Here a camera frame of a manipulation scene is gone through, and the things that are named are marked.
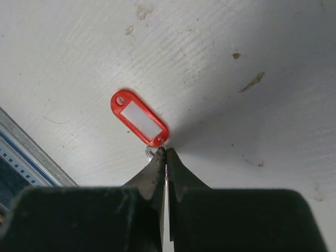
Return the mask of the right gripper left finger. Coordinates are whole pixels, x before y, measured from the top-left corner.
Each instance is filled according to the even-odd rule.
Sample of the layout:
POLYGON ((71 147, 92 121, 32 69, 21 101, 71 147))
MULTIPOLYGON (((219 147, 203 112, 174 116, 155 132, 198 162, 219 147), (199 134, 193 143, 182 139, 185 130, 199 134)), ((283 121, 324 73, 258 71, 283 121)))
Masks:
POLYGON ((162 251, 166 150, 122 186, 31 187, 14 200, 1 251, 162 251))

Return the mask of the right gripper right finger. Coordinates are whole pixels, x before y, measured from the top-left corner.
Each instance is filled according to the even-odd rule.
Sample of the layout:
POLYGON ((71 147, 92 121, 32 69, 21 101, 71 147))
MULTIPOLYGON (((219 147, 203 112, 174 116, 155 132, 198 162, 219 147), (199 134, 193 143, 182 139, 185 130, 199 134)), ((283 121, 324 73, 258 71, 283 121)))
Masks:
POLYGON ((305 199, 288 189, 211 188, 166 151, 175 251, 326 251, 305 199))

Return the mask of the red tag with keys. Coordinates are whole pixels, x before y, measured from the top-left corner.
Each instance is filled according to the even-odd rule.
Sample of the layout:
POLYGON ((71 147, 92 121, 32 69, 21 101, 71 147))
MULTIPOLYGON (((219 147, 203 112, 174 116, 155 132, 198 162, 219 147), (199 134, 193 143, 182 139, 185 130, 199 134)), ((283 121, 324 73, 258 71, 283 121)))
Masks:
POLYGON ((130 89, 117 91, 110 100, 112 113, 146 144, 145 155, 151 161, 157 149, 165 145, 170 131, 152 108, 130 89))

